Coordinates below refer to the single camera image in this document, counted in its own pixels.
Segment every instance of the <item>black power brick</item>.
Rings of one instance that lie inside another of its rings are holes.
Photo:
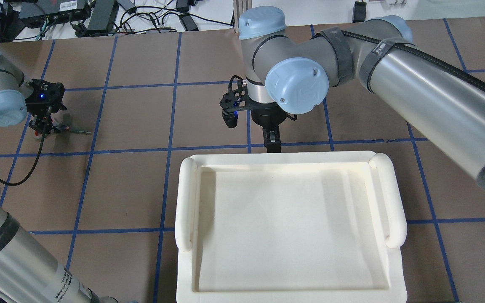
[[[187,13],[182,13],[179,15],[179,20],[181,20],[181,23],[183,24],[183,27],[185,31],[191,32],[191,31],[199,31],[198,26],[196,25],[196,22],[194,22],[194,19],[192,19],[191,15],[188,15]]]
[[[356,1],[353,5],[353,23],[366,21],[366,2]]]

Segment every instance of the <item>white tray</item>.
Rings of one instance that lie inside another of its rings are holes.
[[[178,303],[405,303],[407,224],[372,151],[195,155],[181,164]]]

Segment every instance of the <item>white floor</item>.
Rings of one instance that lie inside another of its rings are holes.
[[[164,6],[169,0],[135,0],[135,2],[136,5]],[[174,8],[175,2],[176,0],[173,0],[168,7]],[[386,15],[398,15],[408,20],[485,16],[485,0],[406,0],[406,4],[403,5],[389,5],[387,0],[366,0],[366,2],[368,2],[367,19]],[[285,12],[287,25],[350,23],[353,4],[354,0],[253,0],[254,7],[272,5],[281,8]],[[123,12],[123,9],[120,8],[116,23],[119,23]],[[190,12],[208,19],[229,23],[233,12],[233,1],[201,0],[191,8]],[[176,16],[169,15],[166,20],[167,26],[173,27],[177,31],[184,31]],[[228,28],[226,25],[200,19],[195,19],[195,22],[200,30]],[[152,27],[149,21],[138,18],[132,19],[130,24],[136,30]],[[26,28],[17,38],[32,37],[37,33],[38,29]],[[75,31],[68,24],[56,25],[46,38],[75,38]]]

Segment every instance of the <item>blue tape grid line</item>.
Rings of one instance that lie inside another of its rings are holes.
[[[485,218],[451,218],[451,219],[429,219],[429,220],[408,220],[408,225],[416,224],[448,224],[448,223],[484,223]],[[133,232],[173,232],[175,228],[130,228],[130,229],[88,229],[88,230],[35,230],[29,234],[124,234]]]
[[[98,131],[99,131],[99,126],[100,126],[100,118],[102,116],[102,109],[104,107],[104,99],[106,98],[106,90],[108,88],[108,81],[110,77],[110,73],[112,72],[112,64],[113,64],[113,58],[115,56],[115,49],[117,47],[117,37],[114,38],[113,40],[113,48],[112,48],[112,56],[110,57],[109,60],[109,65],[108,65],[108,73],[106,74],[106,81],[104,82],[104,90],[102,91],[102,98],[100,100],[100,107],[99,107],[99,113],[96,118],[96,125],[95,125],[95,130],[93,133],[93,140],[91,142],[91,154],[89,155],[89,161],[87,163],[87,168],[85,170],[85,177],[83,178],[83,186],[81,188],[81,194],[80,194],[80,203],[77,207],[77,212],[76,212],[76,219],[75,219],[75,226],[72,234],[72,240],[71,240],[71,245],[69,248],[69,257],[67,258],[67,263],[66,263],[66,268],[70,269],[71,262],[72,262],[72,255],[74,252],[74,246],[76,242],[76,234],[77,234],[77,228],[80,224],[80,217],[81,217],[81,210],[83,207],[83,198],[85,197],[85,190],[87,188],[87,181],[89,179],[89,173],[91,172],[91,164],[93,163],[93,154],[92,152],[95,150],[95,144],[96,144],[96,138],[98,136]]]
[[[252,118],[250,117],[250,111],[246,111],[246,152],[252,153],[252,136],[250,134],[250,124],[252,123]]]
[[[46,76],[46,71],[48,71],[48,65],[50,64],[50,59],[52,58],[52,53],[53,53],[53,49],[55,48],[55,46],[56,46],[56,41],[53,40],[52,46],[50,47],[50,52],[48,53],[48,57],[46,58],[46,63],[44,64],[44,69],[42,71],[42,75],[40,76],[40,78],[42,80],[44,80],[44,76]],[[19,141],[18,146],[16,148],[16,153],[14,155],[14,159],[12,160],[12,165],[10,167],[10,171],[8,172],[8,177],[7,177],[6,182],[10,182],[10,179],[12,177],[12,172],[14,171],[14,167],[16,166],[16,161],[18,161],[18,155],[20,153],[21,145],[24,143],[25,133],[27,131],[27,125],[29,124],[29,119],[31,119],[31,114],[28,114],[27,118],[25,119],[24,128],[21,131],[20,141]],[[0,206],[2,206],[3,201],[5,201],[7,189],[8,189],[8,186],[4,186],[3,191],[1,193]]]
[[[168,157],[166,159],[166,173],[164,177],[164,196],[162,198],[162,215],[160,217],[160,233],[158,234],[158,251],[156,255],[156,270],[155,270],[155,284],[152,291],[152,301],[158,301],[158,286],[160,282],[160,268],[162,265],[162,247],[164,241],[164,224],[166,217],[166,204],[168,200],[168,182],[170,178],[170,162],[171,162],[171,147],[173,145],[173,125],[175,123],[175,107],[177,100],[177,80],[179,79],[179,59],[181,57],[181,38],[179,33],[179,40],[177,42],[177,60],[175,61],[175,77],[173,79],[173,100],[171,103],[171,122],[170,122],[170,136],[168,141]]]
[[[408,131],[409,136],[412,138],[411,144],[413,145],[414,155],[416,157],[416,163],[420,170],[420,177],[422,178],[422,183],[424,185],[424,192],[426,192],[426,198],[428,200],[429,211],[432,214],[432,223],[435,226],[435,232],[437,234],[437,241],[439,242],[439,247],[441,249],[441,254],[443,257],[443,262],[445,263],[445,269],[448,276],[448,282],[450,283],[450,289],[452,291],[452,296],[454,297],[455,302],[459,302],[458,292],[456,291],[456,284],[454,283],[454,278],[452,277],[452,270],[450,269],[450,264],[448,263],[448,257],[445,250],[445,244],[443,243],[443,239],[441,236],[441,230],[439,228],[439,223],[437,222],[437,216],[435,214],[435,209],[433,207],[432,197],[429,193],[428,183],[426,181],[426,175],[424,174],[424,169],[422,166],[422,161],[420,159],[420,155],[418,153],[418,147],[416,146],[416,141],[414,140],[413,136],[413,129],[411,125],[408,123]]]
[[[456,40],[454,40],[454,36],[452,35],[452,31],[450,30],[450,26],[448,25],[447,19],[443,19],[443,22],[445,23],[446,30],[448,32],[448,36],[450,37],[450,40],[452,41],[452,45],[454,46],[454,50],[456,50],[456,54],[458,55],[458,59],[460,60],[461,67],[463,68],[464,72],[466,73],[485,73],[485,69],[467,69],[464,59],[462,58],[460,54],[460,48],[458,48],[458,45],[456,44]]]
[[[310,32],[312,33],[312,37],[315,36],[314,25],[310,25]],[[327,106],[327,98],[323,99],[323,109],[325,111],[325,123],[327,124],[327,134],[329,136],[329,145],[330,151],[334,152],[334,140],[333,140],[333,130],[330,127],[330,118],[329,118],[329,108]]]
[[[443,19],[443,22],[445,23],[445,27],[446,27],[446,30],[448,32],[448,36],[450,37],[450,40],[452,41],[452,45],[454,46],[454,50],[456,50],[456,54],[458,55],[458,59],[460,59],[461,67],[466,72],[467,68],[465,67],[465,63],[464,63],[463,58],[461,57],[460,50],[458,48],[458,45],[456,44],[456,40],[454,40],[454,37],[452,36],[452,31],[450,31],[448,21],[446,21],[446,19]]]

